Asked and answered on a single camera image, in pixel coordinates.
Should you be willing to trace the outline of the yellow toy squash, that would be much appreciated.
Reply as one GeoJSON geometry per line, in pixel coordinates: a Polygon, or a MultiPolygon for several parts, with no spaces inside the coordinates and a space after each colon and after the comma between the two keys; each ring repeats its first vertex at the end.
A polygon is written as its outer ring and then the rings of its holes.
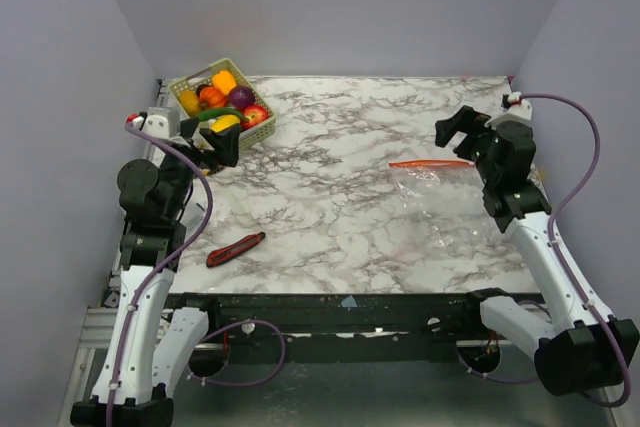
{"type": "Polygon", "coordinates": [[[241,119],[233,114],[226,114],[217,117],[210,125],[213,132],[219,133],[235,125],[240,125],[241,119]]]}

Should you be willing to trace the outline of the purple toy onion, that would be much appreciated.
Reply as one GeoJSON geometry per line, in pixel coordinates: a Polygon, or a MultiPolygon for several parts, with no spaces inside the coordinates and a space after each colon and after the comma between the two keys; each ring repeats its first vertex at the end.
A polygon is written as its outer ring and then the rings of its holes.
{"type": "Polygon", "coordinates": [[[243,110],[256,103],[254,91],[244,85],[233,87],[228,94],[228,100],[238,110],[243,110]]]}

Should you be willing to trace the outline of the green plastic basket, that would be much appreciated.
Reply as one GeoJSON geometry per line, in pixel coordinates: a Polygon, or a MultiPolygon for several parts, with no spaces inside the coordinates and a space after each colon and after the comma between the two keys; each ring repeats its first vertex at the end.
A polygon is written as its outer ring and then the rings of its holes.
{"type": "MultiPolygon", "coordinates": [[[[273,111],[273,109],[268,105],[268,103],[266,102],[266,100],[258,93],[258,91],[256,90],[256,88],[254,87],[254,85],[248,80],[248,78],[239,70],[239,68],[235,65],[235,63],[233,61],[231,61],[229,58],[223,58],[220,59],[216,62],[213,62],[212,64],[210,64],[208,67],[206,67],[205,69],[196,72],[194,74],[188,75],[186,77],[181,77],[178,79],[173,80],[172,82],[169,83],[168,85],[168,89],[169,92],[173,95],[173,97],[175,98],[175,100],[178,102],[178,105],[180,107],[180,109],[182,110],[182,113],[185,114],[188,118],[196,118],[198,119],[196,116],[194,117],[190,117],[182,108],[179,100],[178,100],[178,96],[179,94],[184,91],[184,90],[191,90],[194,91],[196,93],[196,89],[198,86],[200,85],[211,85],[211,77],[219,72],[220,70],[229,70],[234,77],[236,78],[237,81],[237,85],[244,85],[244,86],[248,86],[250,87],[255,94],[255,98],[256,98],[256,103],[258,105],[262,105],[263,107],[265,107],[268,112],[269,112],[269,118],[267,120],[265,120],[264,122],[260,123],[259,125],[249,129],[249,130],[244,130],[242,128],[242,132],[240,134],[240,140],[239,140],[239,146],[240,146],[240,150],[247,150],[249,147],[264,141],[265,139],[271,137],[274,133],[275,133],[275,127],[276,127],[276,115],[273,111]]],[[[224,108],[234,108],[229,100],[228,100],[228,96],[227,97],[227,106],[224,108]]],[[[204,121],[201,122],[201,125],[206,127],[206,128],[210,128],[211,123],[214,121],[215,119],[209,120],[209,121],[204,121]]]]}

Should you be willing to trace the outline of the clear zip bag orange zipper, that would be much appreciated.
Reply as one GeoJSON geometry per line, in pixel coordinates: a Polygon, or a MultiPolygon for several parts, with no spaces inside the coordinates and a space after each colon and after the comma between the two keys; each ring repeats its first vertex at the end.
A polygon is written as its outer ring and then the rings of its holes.
{"type": "Polygon", "coordinates": [[[503,241],[483,202],[473,164],[423,159],[389,164],[403,212],[426,252],[461,255],[503,241]]]}

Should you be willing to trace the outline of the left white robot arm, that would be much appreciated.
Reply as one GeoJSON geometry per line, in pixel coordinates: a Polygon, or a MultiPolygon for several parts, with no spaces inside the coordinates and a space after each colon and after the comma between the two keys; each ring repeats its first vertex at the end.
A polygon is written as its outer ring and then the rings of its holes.
{"type": "Polygon", "coordinates": [[[200,130],[209,148],[200,149],[185,134],[198,121],[183,121],[168,133],[154,134],[151,120],[127,120],[127,132],[163,151],[160,165],[146,158],[125,164],[117,177],[125,228],[120,241],[120,300],[106,358],[89,398],[71,409],[73,426],[168,426],[174,392],[198,341],[214,340],[220,315],[208,307],[180,307],[169,330],[160,321],[182,252],[203,232],[187,231],[180,216],[203,166],[233,167],[239,158],[241,128],[216,133],[200,130]]]}

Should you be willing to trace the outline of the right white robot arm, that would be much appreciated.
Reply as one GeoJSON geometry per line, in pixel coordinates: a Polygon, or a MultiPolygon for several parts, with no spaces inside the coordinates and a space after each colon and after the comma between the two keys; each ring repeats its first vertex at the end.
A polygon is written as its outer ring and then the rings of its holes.
{"type": "Polygon", "coordinates": [[[639,331],[632,320],[615,317],[564,245],[552,207],[530,178],[536,153],[530,118],[524,106],[497,118],[463,106],[435,124],[439,147],[463,134],[454,152],[475,165],[484,207],[525,261],[550,316],[544,320],[511,295],[484,289],[461,312],[461,329],[474,339],[491,331],[505,337],[533,361],[555,396],[616,385],[628,391],[639,331]]]}

